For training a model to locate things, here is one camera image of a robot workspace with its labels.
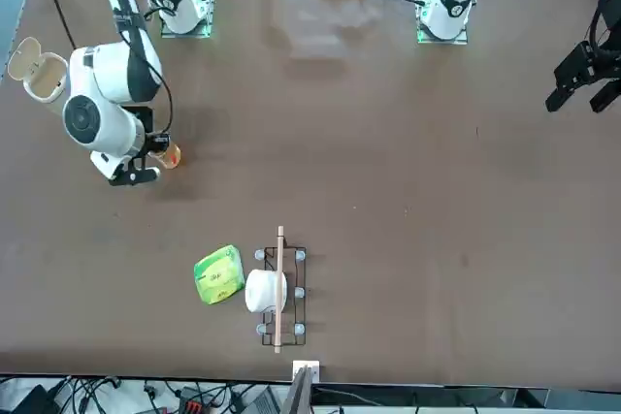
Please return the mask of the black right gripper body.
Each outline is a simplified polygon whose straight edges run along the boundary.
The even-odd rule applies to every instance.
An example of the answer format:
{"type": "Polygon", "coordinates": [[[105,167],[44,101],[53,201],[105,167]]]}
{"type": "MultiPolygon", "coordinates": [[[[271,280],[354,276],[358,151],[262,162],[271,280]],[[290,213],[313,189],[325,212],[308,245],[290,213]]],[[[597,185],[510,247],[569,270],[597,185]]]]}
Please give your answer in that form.
{"type": "Polygon", "coordinates": [[[153,133],[153,109],[149,106],[123,106],[125,123],[122,133],[126,137],[153,133]]]}

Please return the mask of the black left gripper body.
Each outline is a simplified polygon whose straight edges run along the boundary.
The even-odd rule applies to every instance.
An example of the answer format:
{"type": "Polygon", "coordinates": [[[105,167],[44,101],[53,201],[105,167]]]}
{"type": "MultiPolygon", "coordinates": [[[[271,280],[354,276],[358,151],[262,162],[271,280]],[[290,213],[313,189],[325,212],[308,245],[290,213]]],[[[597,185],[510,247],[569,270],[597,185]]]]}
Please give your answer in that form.
{"type": "Polygon", "coordinates": [[[620,48],[620,0],[599,0],[598,9],[609,33],[603,48],[620,48]]]}

